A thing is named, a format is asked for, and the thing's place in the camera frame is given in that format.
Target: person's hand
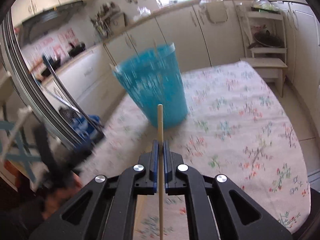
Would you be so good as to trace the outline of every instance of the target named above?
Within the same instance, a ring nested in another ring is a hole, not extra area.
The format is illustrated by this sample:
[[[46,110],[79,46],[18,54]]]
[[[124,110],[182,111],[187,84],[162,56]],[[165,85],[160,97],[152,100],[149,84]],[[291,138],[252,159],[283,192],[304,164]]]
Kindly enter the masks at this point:
[[[73,174],[75,183],[72,187],[58,188],[52,194],[49,194],[44,201],[44,212],[42,217],[46,220],[54,212],[56,212],[66,201],[72,198],[83,187],[81,179]]]

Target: black sleeve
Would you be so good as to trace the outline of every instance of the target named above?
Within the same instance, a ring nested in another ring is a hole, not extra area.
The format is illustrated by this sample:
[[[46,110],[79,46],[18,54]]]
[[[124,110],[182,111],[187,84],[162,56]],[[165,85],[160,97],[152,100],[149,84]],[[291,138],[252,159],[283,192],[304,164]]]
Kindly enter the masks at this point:
[[[43,207],[44,200],[38,197],[8,213],[0,213],[0,239],[27,240],[44,222]]]

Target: silver screw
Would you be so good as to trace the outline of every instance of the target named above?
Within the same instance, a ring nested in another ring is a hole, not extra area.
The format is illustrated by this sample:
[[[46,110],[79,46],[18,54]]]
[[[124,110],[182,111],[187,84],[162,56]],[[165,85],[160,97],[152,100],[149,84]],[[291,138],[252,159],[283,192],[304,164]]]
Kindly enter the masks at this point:
[[[217,176],[217,181],[226,182],[227,181],[227,176],[223,175],[223,174],[220,174],[220,175]]]
[[[136,165],[133,166],[133,169],[135,171],[143,171],[144,167],[143,167],[142,164],[136,164]]]
[[[96,182],[101,183],[104,182],[106,180],[106,177],[103,175],[98,175],[97,177],[95,177],[94,179]]]
[[[179,171],[187,171],[188,169],[189,169],[188,165],[185,165],[185,164],[180,164],[178,166]]]

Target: blue trash can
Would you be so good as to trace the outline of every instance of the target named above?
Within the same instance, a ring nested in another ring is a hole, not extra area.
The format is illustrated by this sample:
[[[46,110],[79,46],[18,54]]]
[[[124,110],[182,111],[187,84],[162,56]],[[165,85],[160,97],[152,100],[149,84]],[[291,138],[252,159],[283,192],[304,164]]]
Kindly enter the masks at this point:
[[[164,128],[187,115],[187,103],[174,44],[148,49],[121,62],[113,72],[151,124],[157,127],[157,106],[163,104]]]

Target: floral tablecloth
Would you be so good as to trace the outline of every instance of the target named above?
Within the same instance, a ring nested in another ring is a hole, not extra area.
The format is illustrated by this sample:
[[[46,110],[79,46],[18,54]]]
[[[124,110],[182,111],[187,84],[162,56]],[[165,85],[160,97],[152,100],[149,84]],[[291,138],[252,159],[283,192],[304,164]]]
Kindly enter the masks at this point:
[[[203,175],[226,174],[290,232],[310,213],[310,186],[294,129],[268,85],[246,62],[182,75],[186,120],[164,132],[170,150]],[[120,174],[151,149],[156,129],[126,95],[82,179]],[[184,196],[165,196],[165,239],[188,239]],[[148,196],[134,239],[158,238],[158,196]]]

